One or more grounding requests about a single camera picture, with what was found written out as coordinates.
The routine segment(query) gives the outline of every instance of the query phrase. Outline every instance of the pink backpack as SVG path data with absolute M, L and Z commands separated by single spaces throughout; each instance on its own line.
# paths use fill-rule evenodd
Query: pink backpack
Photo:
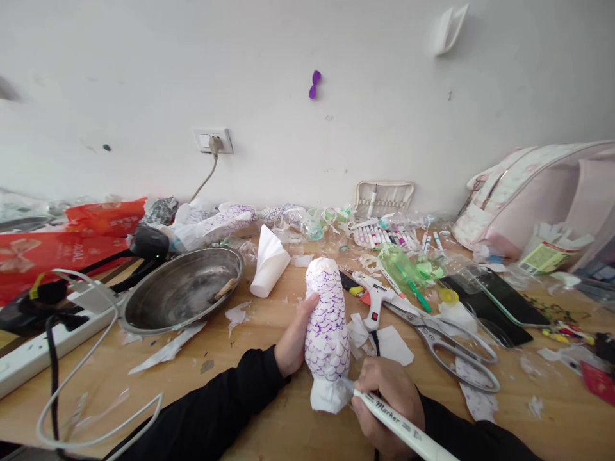
M 568 262 L 573 271 L 615 236 L 614 141 L 516 150 L 472 178 L 468 189 L 452 230 L 470 250 L 484 243 L 519 258 L 534 224 L 564 222 L 574 236 L 596 238 Z

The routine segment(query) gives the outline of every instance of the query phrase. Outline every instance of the person's right hand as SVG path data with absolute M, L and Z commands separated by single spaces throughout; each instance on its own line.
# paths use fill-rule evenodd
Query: person's right hand
M 425 431 L 425 414 L 418 390 L 398 362 L 383 357 L 367 357 L 354 387 L 361 392 L 380 391 L 389 405 Z M 352 407 L 363 434 L 383 455 L 405 458 L 414 456 L 414 451 L 378 421 L 363 400 L 353 397 Z

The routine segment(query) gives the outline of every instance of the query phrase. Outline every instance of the table surface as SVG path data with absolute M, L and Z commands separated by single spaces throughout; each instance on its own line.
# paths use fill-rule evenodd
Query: table surface
M 322 255 L 322 245 L 305 245 L 306 254 Z M 360 269 L 356 254 L 338 259 L 340 265 Z M 71 380 L 61 395 L 60 423 L 68 421 L 79 397 L 88 393 L 85 411 L 74 428 L 72 442 L 91 440 L 107 433 L 132 416 L 159 392 L 164 391 L 164 404 L 177 400 L 187 392 L 203 386 L 218 373 L 237 365 L 245 351 L 268 348 L 281 337 L 295 314 L 299 298 L 305 296 L 305 268 L 287 267 L 268 298 L 255 298 L 249 284 L 255 268 L 247 267 L 240 285 L 227 304 L 205 328 L 186 343 L 177 357 L 147 371 L 128 375 L 128 371 L 164 347 L 177 333 L 147 337 L 142 343 L 122 345 L 124 333 L 113 330 L 82 370 Z M 580 321 L 588 332 L 615 332 L 615 316 L 580 293 L 552 298 L 541 287 L 528 291 L 547 304 L 557 303 L 571 311 L 583 311 L 591 317 Z M 247 309 L 250 320 L 237 326 L 229 338 L 226 309 L 252 300 Z M 357 298 L 345 293 L 347 319 L 354 312 L 362 316 L 367 308 Z M 471 421 L 459 384 L 440 368 L 412 327 L 387 309 L 382 310 L 381 328 L 394 325 L 414 353 L 414 362 L 406 367 L 424 395 L 438 400 L 452 412 Z M 495 420 L 512 431 L 538 456 L 557 459 L 612 459 L 615 452 L 615 408 L 592 395 L 582 379 L 561 363 L 550 363 L 536 351 L 544 347 L 558 349 L 557 343 L 537 330 L 529 330 L 535 340 L 517 350 L 498 348 L 499 363 L 491 366 L 502 390 L 496 395 L 499 411 Z M 60 380 L 70 373 L 99 338 L 94 336 L 60 361 Z M 539 371 L 528 376 L 520 365 L 526 356 Z M 363 356 L 352 359 L 350 377 L 357 378 Z M 214 360 L 212 369 L 201 373 L 206 360 Z M 254 417 L 225 459 L 240 460 L 312 460 L 351 458 L 371 460 L 373 449 L 361 433 L 353 411 L 346 407 L 338 415 L 311 410 L 309 394 L 312 377 L 307 366 L 293 377 L 260 415 Z M 49 399 L 50 370 L 47 369 L 0 400 L 0 439 L 30 446 L 41 446 L 35 434 L 40 412 Z M 542 418 L 533 416 L 528 402 L 533 396 L 544 401 Z M 106 443 L 80 449 L 77 453 L 103 457 L 145 419 L 135 421 L 128 429 Z

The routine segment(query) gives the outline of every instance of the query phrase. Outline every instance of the black sleeve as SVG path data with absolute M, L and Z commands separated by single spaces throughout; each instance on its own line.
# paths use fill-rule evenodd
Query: black sleeve
M 540 461 L 515 435 L 491 421 L 472 424 L 422 394 L 421 403 L 425 412 L 425 433 L 460 461 Z
M 280 374 L 273 346 L 264 352 L 249 350 L 237 368 L 228 369 L 164 408 L 152 427 L 119 459 L 216 460 L 235 441 L 250 417 L 260 413 L 289 381 L 290 377 L 284 379 Z

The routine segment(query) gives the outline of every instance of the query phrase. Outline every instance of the hand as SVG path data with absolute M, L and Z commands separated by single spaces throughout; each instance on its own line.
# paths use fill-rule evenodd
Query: hand
M 389 405 L 425 431 L 425 413 L 418 390 L 398 362 L 383 357 L 367 357 L 354 386 L 361 392 L 380 391 Z M 403 458 L 414 456 L 414 451 L 378 421 L 363 400 L 353 397 L 352 407 L 363 434 L 383 455 Z
M 283 377 L 287 377 L 301 368 L 305 360 L 306 332 L 309 317 L 316 309 L 320 295 L 313 293 L 303 301 L 297 309 L 297 314 L 282 335 L 282 339 L 274 347 L 274 357 L 277 367 Z

